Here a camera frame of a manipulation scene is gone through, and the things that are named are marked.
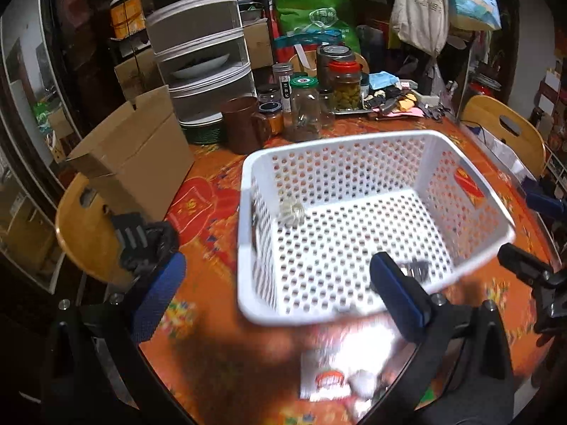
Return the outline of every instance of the table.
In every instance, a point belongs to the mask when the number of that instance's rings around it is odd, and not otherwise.
[[[448,119],[338,120],[325,137],[378,131],[432,129],[447,135],[484,174],[517,226],[515,244],[554,263],[546,233],[509,177]],[[274,138],[269,147],[284,145]],[[192,147],[196,162],[168,213],[180,233],[186,278],[145,356],[174,397],[201,425],[351,424],[341,401],[298,399],[300,355],[356,330],[360,321],[299,328],[263,328],[248,322],[236,303],[236,231],[244,157],[219,146]],[[528,378],[545,354],[532,329],[530,289],[492,260],[444,290],[452,303],[494,300],[505,324],[515,377]],[[374,316],[367,318],[368,323]]]

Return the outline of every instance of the mug handle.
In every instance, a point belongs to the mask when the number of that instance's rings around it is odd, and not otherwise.
[[[260,141],[260,144],[264,146],[266,141],[271,137],[270,120],[268,120],[261,113],[253,113],[252,124],[254,126],[254,130],[256,131],[256,137]]]

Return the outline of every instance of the red jar lid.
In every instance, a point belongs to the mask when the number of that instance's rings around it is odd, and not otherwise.
[[[329,62],[329,69],[337,73],[358,73],[360,71],[360,64],[355,61]]]

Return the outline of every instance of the plate of food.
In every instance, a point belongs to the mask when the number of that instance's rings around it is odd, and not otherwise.
[[[225,54],[217,58],[206,58],[197,59],[196,61],[191,61],[181,70],[173,72],[173,75],[178,80],[188,80],[190,78],[196,78],[198,76],[205,75],[205,73],[212,72],[220,67],[222,67],[226,61],[229,59],[230,54]]]

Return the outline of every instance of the stacked storage shelf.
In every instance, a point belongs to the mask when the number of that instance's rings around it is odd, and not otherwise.
[[[155,58],[188,140],[220,137],[222,103],[255,95],[236,0],[141,0]]]

